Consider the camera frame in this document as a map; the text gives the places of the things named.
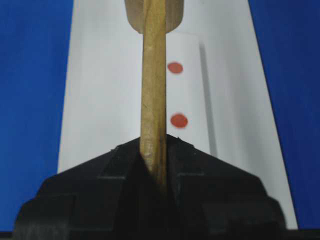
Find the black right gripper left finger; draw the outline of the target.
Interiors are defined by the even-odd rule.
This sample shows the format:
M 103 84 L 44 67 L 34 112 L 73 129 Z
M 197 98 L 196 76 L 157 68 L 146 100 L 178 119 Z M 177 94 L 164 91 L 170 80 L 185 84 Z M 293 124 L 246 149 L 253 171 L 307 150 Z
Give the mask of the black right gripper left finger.
M 159 223 L 139 139 L 53 175 L 17 215 L 15 240 L 122 240 Z

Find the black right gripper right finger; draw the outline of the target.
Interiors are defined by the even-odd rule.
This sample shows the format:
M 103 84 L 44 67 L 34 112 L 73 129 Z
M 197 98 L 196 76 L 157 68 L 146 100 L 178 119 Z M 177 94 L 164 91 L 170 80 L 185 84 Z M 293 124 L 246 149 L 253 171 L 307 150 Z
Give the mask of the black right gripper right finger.
M 172 206 L 162 240 L 283 240 L 279 202 L 259 177 L 167 136 Z

